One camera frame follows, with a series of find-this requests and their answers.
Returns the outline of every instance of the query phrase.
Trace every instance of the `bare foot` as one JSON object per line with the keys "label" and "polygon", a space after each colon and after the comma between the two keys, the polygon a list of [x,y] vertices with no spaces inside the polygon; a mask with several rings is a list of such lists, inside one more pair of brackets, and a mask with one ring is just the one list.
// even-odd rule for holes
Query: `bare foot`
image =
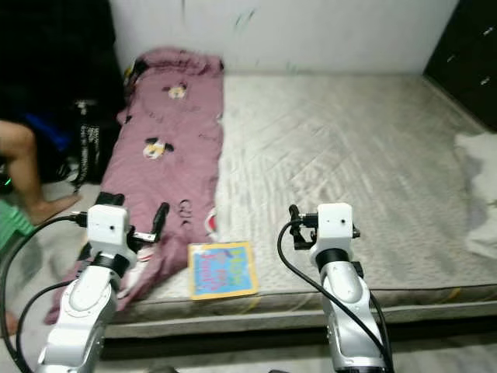
{"label": "bare foot", "polygon": [[17,319],[16,317],[7,311],[5,315],[5,321],[7,322],[7,331],[10,336],[13,336],[17,332]]}
{"label": "bare foot", "polygon": [[81,200],[81,196],[73,194],[71,196],[62,197],[58,200],[51,200],[50,202],[40,202],[35,206],[28,207],[27,212],[30,216],[31,222],[34,225],[38,225],[66,208],[69,208],[79,200]]}

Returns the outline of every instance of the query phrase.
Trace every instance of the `book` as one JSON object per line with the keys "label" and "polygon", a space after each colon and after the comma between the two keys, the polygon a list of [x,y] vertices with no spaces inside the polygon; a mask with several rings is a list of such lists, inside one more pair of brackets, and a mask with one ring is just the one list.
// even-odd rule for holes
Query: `book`
{"label": "book", "polygon": [[236,297],[257,292],[250,242],[191,244],[188,250],[193,300]]}

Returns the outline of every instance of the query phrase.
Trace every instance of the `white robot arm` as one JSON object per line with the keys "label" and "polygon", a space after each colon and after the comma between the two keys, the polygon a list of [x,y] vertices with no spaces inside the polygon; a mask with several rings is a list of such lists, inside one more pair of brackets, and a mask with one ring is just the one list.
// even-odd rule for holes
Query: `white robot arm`
{"label": "white robot arm", "polygon": [[[319,270],[322,287],[383,344],[370,311],[370,290],[362,278],[362,270],[351,262],[350,243],[360,235],[353,225],[352,207],[348,204],[320,204],[317,214],[299,214],[297,207],[292,205],[290,215],[294,222],[290,234],[294,236],[295,249],[310,249],[311,263]],[[311,234],[312,242],[305,242],[301,236],[301,225],[315,229]],[[328,320],[328,341],[336,371],[373,373],[391,370],[391,364],[387,364],[390,356],[385,356],[385,349],[380,350],[342,307],[324,296],[323,309]]]}
{"label": "white robot arm", "polygon": [[104,332],[117,307],[120,279],[136,263],[140,242],[160,237],[168,204],[155,215],[151,233],[129,225],[126,208],[95,205],[88,211],[88,238],[93,262],[61,298],[60,314],[38,360],[37,373],[89,373],[103,348]]}

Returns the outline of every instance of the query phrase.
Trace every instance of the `bed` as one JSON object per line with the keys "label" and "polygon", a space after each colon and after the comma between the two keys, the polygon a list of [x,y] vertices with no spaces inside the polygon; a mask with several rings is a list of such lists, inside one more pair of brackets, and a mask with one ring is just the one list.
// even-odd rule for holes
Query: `bed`
{"label": "bed", "polygon": [[[321,297],[280,262],[276,236],[290,204],[333,201],[353,206],[355,259],[388,322],[497,315],[497,260],[464,248],[467,192],[454,154],[455,134],[482,129],[427,81],[228,75],[224,104],[218,238],[252,243],[259,292],[194,302],[182,270],[120,312],[108,337],[323,326]],[[318,277],[290,236],[283,244]]]}

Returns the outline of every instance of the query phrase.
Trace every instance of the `black cabinet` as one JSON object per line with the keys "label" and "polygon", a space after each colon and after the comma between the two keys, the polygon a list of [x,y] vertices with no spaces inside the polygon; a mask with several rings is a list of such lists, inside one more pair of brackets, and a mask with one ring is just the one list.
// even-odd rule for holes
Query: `black cabinet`
{"label": "black cabinet", "polygon": [[424,72],[497,129],[497,1],[461,0]]}

